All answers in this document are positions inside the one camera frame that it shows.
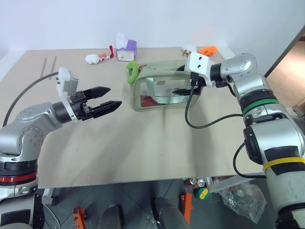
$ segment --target table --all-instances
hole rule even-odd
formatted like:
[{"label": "table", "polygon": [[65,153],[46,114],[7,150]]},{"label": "table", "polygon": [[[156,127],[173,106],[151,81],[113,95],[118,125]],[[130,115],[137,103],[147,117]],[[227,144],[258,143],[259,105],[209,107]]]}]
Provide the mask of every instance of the table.
[{"label": "table", "polygon": [[[183,108],[137,112],[130,103],[126,62],[113,58],[88,65],[84,60],[87,54],[107,51],[27,51],[0,81],[1,120],[15,97],[40,77],[45,57],[45,74],[50,73],[56,56],[54,71],[63,66],[74,72],[79,78],[78,90],[98,85],[111,88],[104,97],[91,100],[90,105],[122,100],[120,108],[111,114],[64,124],[63,128],[46,137],[38,160],[39,187],[235,174],[233,155],[244,140],[241,117],[197,130],[186,124]],[[181,58],[185,57],[179,48],[142,48],[138,49],[137,62]],[[217,53],[212,60],[218,63],[224,58]],[[40,82],[22,97],[9,122],[21,109],[47,101],[59,101],[54,77]],[[232,113],[241,114],[241,110],[228,88],[204,88],[197,103],[189,110],[189,119],[194,125],[202,125]],[[243,173],[262,172],[261,166],[248,159],[245,149],[237,159],[237,167]]]}]

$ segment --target white object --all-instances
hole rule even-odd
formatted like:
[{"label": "white object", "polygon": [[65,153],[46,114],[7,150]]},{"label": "white object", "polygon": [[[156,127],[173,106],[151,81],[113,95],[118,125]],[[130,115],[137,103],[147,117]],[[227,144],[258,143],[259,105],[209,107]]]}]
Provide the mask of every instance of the white object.
[{"label": "white object", "polygon": [[58,70],[57,78],[58,95],[63,105],[65,106],[71,120],[76,123],[78,119],[76,118],[75,113],[70,105],[70,96],[75,95],[76,93],[78,79],[73,75],[72,72],[62,67],[60,67]]},{"label": "white object", "polygon": [[240,196],[240,197],[245,197],[245,193],[242,189],[237,190],[237,195]]},{"label": "white object", "polygon": [[122,50],[116,52],[119,61],[134,60],[134,51]]},{"label": "white object", "polygon": [[88,64],[97,64],[100,62],[100,58],[96,54],[87,55],[85,60]]},{"label": "white object", "polygon": [[208,87],[213,87],[215,82],[211,81],[210,71],[211,66],[214,64],[209,57],[201,55],[197,52],[192,52],[187,58],[186,71],[188,73],[198,73],[205,80]]},{"label": "white object", "polygon": [[116,34],[116,49],[121,49],[127,47],[128,40],[125,37],[125,34],[122,32],[119,32]]}]

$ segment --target yellow strap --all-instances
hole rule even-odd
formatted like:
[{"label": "yellow strap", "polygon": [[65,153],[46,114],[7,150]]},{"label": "yellow strap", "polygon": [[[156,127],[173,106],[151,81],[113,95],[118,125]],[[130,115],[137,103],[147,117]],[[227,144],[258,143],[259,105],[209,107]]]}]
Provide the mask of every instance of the yellow strap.
[{"label": "yellow strap", "polygon": [[268,169],[271,166],[275,166],[278,164],[283,164],[283,163],[290,163],[290,162],[303,162],[305,163],[305,159],[302,157],[284,157],[276,160],[269,161],[267,164],[264,164],[264,171]]}]

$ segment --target green ring toy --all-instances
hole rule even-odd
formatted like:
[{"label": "green ring toy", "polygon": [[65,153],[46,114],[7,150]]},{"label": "green ring toy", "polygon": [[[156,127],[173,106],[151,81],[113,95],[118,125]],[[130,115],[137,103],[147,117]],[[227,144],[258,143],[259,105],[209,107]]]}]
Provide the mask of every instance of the green ring toy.
[{"label": "green ring toy", "polygon": [[126,66],[127,82],[133,84],[138,77],[139,66],[136,61],[130,61]]}]

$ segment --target tissue box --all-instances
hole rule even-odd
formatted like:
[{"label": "tissue box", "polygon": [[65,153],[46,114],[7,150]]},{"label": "tissue box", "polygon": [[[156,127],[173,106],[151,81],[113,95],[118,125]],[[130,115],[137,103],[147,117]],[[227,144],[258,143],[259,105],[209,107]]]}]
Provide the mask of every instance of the tissue box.
[{"label": "tissue box", "polygon": [[120,48],[116,51],[119,61],[132,61],[137,56],[137,42],[128,40],[126,48]]}]

